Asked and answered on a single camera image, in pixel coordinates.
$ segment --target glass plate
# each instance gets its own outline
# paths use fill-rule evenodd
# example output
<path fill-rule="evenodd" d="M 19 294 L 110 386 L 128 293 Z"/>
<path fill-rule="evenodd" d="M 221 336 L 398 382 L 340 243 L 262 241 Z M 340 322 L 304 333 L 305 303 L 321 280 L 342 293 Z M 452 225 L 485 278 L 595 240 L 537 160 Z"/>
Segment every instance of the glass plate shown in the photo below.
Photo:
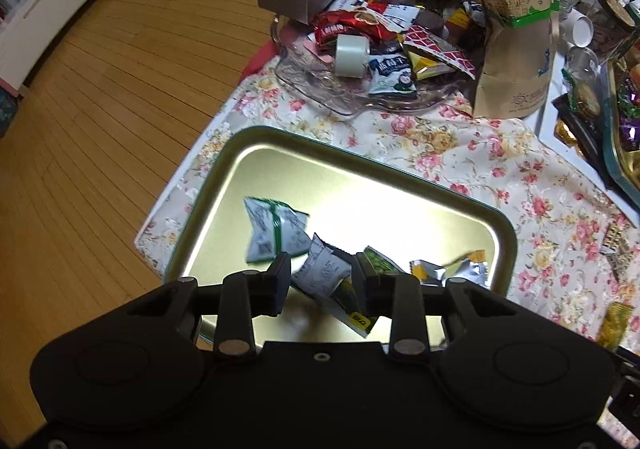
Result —
<path fill-rule="evenodd" d="M 275 15 L 271 38 L 280 51 L 275 74 L 285 85 L 342 116 L 354 116 L 365 109 L 391 112 L 418 112 L 457 95 L 468 84 L 465 74 L 456 72 L 418 82 L 415 99 L 369 96 L 370 74 L 364 79 L 337 77 L 304 46 L 312 28 Z"/>

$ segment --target red snack packet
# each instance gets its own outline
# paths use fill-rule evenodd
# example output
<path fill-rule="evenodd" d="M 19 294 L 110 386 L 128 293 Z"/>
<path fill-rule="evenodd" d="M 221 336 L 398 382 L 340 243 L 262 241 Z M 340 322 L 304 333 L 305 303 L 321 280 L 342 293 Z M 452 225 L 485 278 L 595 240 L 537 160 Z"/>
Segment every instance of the red snack packet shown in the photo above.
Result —
<path fill-rule="evenodd" d="M 456 48 L 437 35 L 432 34 L 426 28 L 416 24 L 411 25 L 409 31 L 402 36 L 402 42 L 414 46 L 438 58 L 461 72 L 464 72 L 473 80 L 476 80 L 476 67 L 466 58 L 462 50 Z"/>
<path fill-rule="evenodd" d="M 322 12 L 318 14 L 314 22 L 316 28 L 332 24 L 350 26 L 375 38 L 377 41 L 389 41 L 397 35 L 395 32 L 387 30 L 375 15 L 365 11 L 335 10 L 333 12 Z"/>
<path fill-rule="evenodd" d="M 316 44 L 318 45 L 318 49 L 326 50 L 328 48 L 331 48 L 335 44 L 338 35 L 362 35 L 362 32 L 358 32 L 355 28 L 352 28 L 350 26 L 337 23 L 328 24 L 327 26 L 317 26 L 314 34 L 316 36 Z"/>

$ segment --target floral tablecloth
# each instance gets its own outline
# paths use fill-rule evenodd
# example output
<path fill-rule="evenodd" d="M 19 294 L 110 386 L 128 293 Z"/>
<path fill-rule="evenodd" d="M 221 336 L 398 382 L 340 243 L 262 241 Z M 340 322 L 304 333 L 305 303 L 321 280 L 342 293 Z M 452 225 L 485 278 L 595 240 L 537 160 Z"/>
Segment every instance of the floral tablecloth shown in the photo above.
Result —
<path fill-rule="evenodd" d="M 637 256 L 617 281 L 599 254 L 609 223 L 625 229 L 634 253 L 639 232 L 522 121 L 472 119 L 461 95 L 417 116 L 367 111 L 345 120 L 284 89 L 273 74 L 277 60 L 247 77 L 232 94 L 136 237 L 137 248 L 160 275 L 225 142 L 240 129 L 270 125 L 384 162 L 497 207 L 518 236 L 508 298 L 592 339 L 610 302 L 631 304 L 636 314 L 623 346 L 640 353 Z M 628 447 L 638 443 L 608 414 L 601 423 Z"/>

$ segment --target red cloth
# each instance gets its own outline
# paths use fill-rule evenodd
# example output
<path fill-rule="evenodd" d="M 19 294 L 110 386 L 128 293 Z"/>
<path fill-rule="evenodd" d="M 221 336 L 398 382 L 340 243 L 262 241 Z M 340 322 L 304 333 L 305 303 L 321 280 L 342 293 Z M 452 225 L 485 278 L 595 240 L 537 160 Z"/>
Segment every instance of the red cloth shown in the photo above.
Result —
<path fill-rule="evenodd" d="M 266 42 L 251 59 L 249 59 L 247 66 L 244 67 L 244 70 L 242 70 L 242 73 L 240 74 L 238 84 L 240 84 L 245 77 L 257 74 L 262 67 L 271 59 L 276 57 L 277 54 L 278 47 L 276 46 L 276 43 L 269 39 L 269 41 Z"/>

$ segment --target metal screw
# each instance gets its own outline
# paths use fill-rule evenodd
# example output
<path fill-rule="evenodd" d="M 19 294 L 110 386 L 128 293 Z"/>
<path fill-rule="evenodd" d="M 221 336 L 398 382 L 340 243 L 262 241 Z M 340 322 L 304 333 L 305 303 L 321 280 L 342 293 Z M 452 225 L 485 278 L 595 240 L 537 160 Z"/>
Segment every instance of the metal screw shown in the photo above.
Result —
<path fill-rule="evenodd" d="M 400 339 L 394 344 L 394 350 L 402 355 L 420 355 L 427 346 L 418 339 Z"/>
<path fill-rule="evenodd" d="M 249 351 L 249 343 L 242 339 L 227 339 L 222 341 L 218 346 L 218 350 L 225 355 L 238 357 Z"/>

